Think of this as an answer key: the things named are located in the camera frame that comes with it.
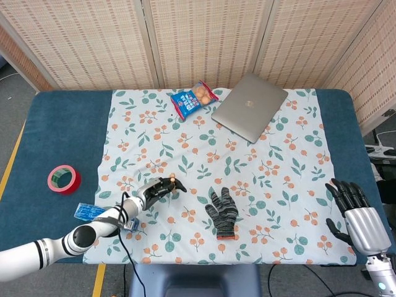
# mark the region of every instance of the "red tape roll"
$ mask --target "red tape roll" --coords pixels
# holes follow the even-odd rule
[[[69,174],[71,173],[72,178],[69,182],[69,184],[67,184],[64,187],[59,187],[59,179],[61,178],[61,176],[63,176],[64,174]],[[68,194],[72,194],[73,192],[75,192],[75,190],[77,190],[81,184],[81,175],[80,173],[75,170],[72,166],[70,165],[60,165],[56,168],[54,168],[53,171],[51,171],[51,173],[48,175],[48,179],[47,179],[47,183],[48,183],[48,187],[57,193],[61,193],[64,195],[68,195]]]

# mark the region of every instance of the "laptop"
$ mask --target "laptop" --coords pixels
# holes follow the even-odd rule
[[[212,119],[255,143],[288,92],[247,73],[212,114]]]

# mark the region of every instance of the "black knit glove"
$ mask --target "black knit glove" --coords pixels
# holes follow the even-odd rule
[[[210,204],[207,204],[205,209],[217,229],[217,239],[235,239],[234,225],[238,209],[236,209],[235,201],[231,198],[228,188],[224,187],[222,189],[221,201],[213,192],[212,202],[218,212]]]

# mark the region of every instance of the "yellow floor line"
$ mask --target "yellow floor line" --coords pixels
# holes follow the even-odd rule
[[[20,139],[22,138],[22,133],[24,131],[24,128],[25,128],[25,123],[24,123],[24,125],[22,126],[22,129],[19,132],[17,143],[14,146],[14,149],[13,149],[13,151],[11,153],[10,160],[8,161],[6,170],[5,170],[4,175],[2,176],[2,179],[1,179],[1,182],[0,182],[0,201],[1,201],[2,194],[4,193],[4,189],[6,188],[8,177],[10,176],[12,165],[14,164],[15,156],[17,155]]]
[[[99,264],[95,286],[93,287],[92,297],[100,297],[103,279],[105,278],[106,264]]]

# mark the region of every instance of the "robotic arm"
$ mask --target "robotic arm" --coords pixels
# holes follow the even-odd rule
[[[391,246],[388,234],[374,207],[370,207],[363,190],[354,183],[332,179],[334,188],[326,184],[345,219],[349,234],[341,233],[334,222],[326,219],[333,235],[367,256],[366,268],[379,290],[379,296],[396,296],[396,275],[386,251]]]
[[[123,227],[130,219],[149,209],[158,199],[175,189],[187,192],[176,178],[153,179],[137,190],[136,197],[127,198],[122,209],[116,205],[94,221],[74,228],[62,238],[44,238],[0,252],[0,282],[14,280],[43,269],[62,258],[83,254],[92,247],[97,238],[116,235],[119,227]]]

